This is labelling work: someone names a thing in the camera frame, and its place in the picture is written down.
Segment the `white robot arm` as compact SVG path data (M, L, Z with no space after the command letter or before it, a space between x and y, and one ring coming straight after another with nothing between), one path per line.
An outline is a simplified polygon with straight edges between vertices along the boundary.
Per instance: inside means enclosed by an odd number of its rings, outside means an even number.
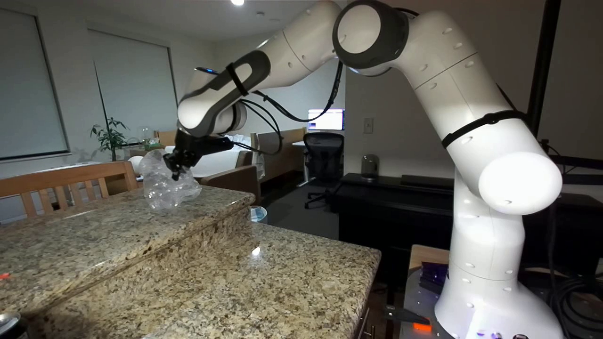
M436 301L453 339L566 339L551 306L519 282L526 214L564 186L464 29L443 11L413 18L379 0L317 0L178 105L176 173L230 142L219 116L251 92L289 86L330 58L362 75L398 69L455 163L449 269Z

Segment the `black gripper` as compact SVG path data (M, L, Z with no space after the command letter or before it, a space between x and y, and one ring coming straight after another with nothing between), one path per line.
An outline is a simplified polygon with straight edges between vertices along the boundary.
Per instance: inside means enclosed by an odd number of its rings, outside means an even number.
M176 150L172 154L164 154L164 163L172 173L172 178L179 178L179 174L189 173L191 165L195 165L202 156L228 150L234 142L228 137L223 135L204 135L195 137L179 129L176 133Z

